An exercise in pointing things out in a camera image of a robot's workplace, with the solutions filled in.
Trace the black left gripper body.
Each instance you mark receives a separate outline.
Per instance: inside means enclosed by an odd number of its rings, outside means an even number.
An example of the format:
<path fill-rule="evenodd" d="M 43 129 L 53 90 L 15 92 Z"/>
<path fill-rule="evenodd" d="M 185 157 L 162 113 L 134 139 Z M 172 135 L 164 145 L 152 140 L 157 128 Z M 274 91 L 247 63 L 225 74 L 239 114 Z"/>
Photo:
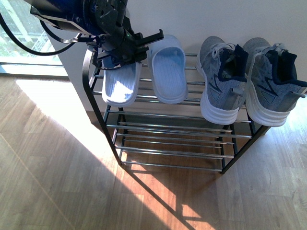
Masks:
<path fill-rule="evenodd" d="M 95 27 L 96 34 L 87 45 L 102 49 L 116 66 L 147 58 L 147 43 L 141 33 L 134 33 L 127 14 L 90 14 L 89 22 Z"/>

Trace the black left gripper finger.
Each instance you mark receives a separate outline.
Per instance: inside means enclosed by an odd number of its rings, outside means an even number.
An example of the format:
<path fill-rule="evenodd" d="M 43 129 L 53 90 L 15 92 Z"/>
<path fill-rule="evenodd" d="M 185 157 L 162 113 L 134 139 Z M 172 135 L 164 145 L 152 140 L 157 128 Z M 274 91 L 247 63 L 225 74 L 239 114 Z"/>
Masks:
<path fill-rule="evenodd" d="M 116 70 L 120 68 L 120 64 L 113 62 L 111 55 L 102 55 L 104 51 L 99 52 L 99 49 L 94 49 L 92 54 L 92 63 L 95 67 L 101 70 Z"/>
<path fill-rule="evenodd" d="M 158 33 L 147 36 L 147 37 L 144 37 L 142 33 L 137 33 L 136 36 L 138 38 L 136 40 L 137 47 L 146 46 L 148 44 L 164 39 L 164 33 L 162 29 L 160 29 Z"/>

